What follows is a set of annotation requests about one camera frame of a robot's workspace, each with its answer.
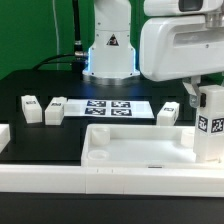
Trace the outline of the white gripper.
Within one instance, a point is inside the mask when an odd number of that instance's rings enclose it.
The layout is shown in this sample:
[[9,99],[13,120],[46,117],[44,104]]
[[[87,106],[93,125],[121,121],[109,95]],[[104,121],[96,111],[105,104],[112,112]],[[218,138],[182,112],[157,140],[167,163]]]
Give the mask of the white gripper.
[[199,75],[224,71],[224,27],[207,28],[203,15],[151,18],[141,30],[139,66],[153,81],[184,78],[190,106],[204,107]]

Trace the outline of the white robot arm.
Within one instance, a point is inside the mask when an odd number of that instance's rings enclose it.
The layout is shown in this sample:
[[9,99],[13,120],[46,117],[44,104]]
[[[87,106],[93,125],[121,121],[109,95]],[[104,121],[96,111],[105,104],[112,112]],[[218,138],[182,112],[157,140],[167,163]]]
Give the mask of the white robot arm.
[[144,0],[149,19],[139,48],[130,43],[128,0],[94,0],[95,40],[84,78],[104,85],[144,75],[182,79],[190,105],[203,105],[202,75],[224,71],[224,0]]

